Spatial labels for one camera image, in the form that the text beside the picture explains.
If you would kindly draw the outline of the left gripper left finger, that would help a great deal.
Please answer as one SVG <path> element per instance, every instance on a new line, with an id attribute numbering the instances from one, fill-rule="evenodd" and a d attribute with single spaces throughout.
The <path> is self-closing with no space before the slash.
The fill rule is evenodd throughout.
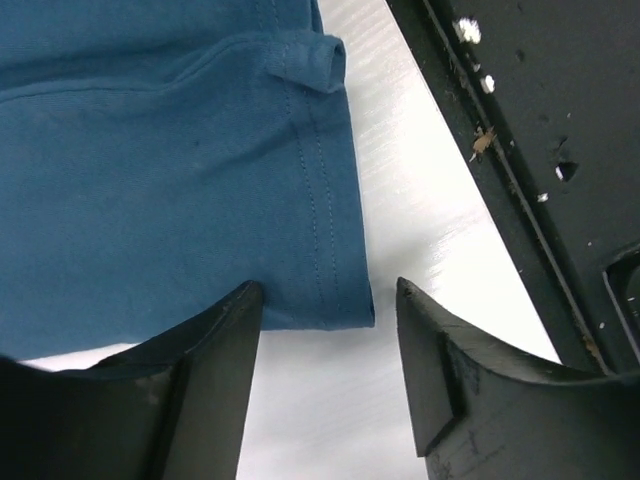
<path id="1" fill-rule="evenodd" d="M 1 361 L 5 479 L 232 479 L 263 311 L 253 281 L 84 370 Z"/>

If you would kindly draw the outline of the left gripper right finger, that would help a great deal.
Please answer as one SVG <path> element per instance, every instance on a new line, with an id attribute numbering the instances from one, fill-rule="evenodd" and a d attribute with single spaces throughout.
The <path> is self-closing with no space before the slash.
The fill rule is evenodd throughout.
<path id="1" fill-rule="evenodd" d="M 417 455 L 432 479 L 635 479 L 639 376 L 527 353 L 396 284 Z"/>

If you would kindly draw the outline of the dark blue t shirt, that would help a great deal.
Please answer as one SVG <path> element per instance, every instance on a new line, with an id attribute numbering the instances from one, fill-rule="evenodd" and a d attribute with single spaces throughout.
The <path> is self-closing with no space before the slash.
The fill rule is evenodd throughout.
<path id="1" fill-rule="evenodd" d="M 1 350 L 139 343 L 240 283 L 370 327 L 343 42 L 314 1 L 1 5 Z"/>

